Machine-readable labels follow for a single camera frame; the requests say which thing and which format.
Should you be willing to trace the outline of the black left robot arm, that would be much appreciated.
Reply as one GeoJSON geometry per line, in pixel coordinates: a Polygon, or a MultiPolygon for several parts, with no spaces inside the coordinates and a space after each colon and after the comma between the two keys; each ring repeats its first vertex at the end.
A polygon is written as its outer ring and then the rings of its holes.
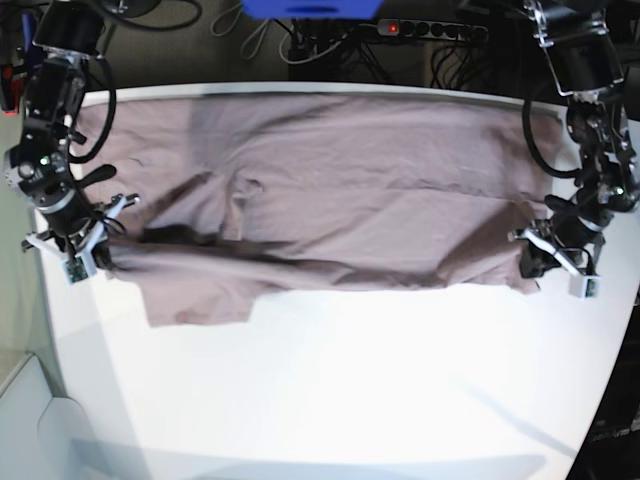
{"type": "Polygon", "coordinates": [[[527,247],[520,274],[537,279],[563,268],[594,274],[603,232],[617,214],[639,205],[639,168],[623,106],[624,74],[605,20],[603,1],[526,1],[534,37],[544,52],[558,94],[566,99],[566,128],[578,146],[580,165],[559,170],[542,157],[532,132],[531,107],[522,109],[522,127],[535,163],[549,176],[573,181],[570,199],[548,195],[548,219],[514,231],[527,247]]]}

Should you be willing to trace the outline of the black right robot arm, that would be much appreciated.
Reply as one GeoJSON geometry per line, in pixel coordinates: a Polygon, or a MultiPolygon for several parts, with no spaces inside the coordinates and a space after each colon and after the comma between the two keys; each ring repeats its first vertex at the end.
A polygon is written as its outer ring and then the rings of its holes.
{"type": "Polygon", "coordinates": [[[102,16],[85,1],[49,5],[32,40],[45,57],[26,85],[20,141],[4,159],[8,185],[47,223],[45,231],[26,236],[23,249],[36,248],[57,257],[72,283],[107,267],[108,230],[132,201],[116,195],[108,203],[89,202],[86,188],[113,178],[114,166],[102,165],[81,179],[71,170],[97,156],[115,117],[117,96],[111,89],[100,136],[87,154],[72,154],[72,144],[86,141],[76,123],[87,88],[89,60],[96,59],[105,78],[112,78],[108,62],[96,49],[103,27],[102,16]]]}

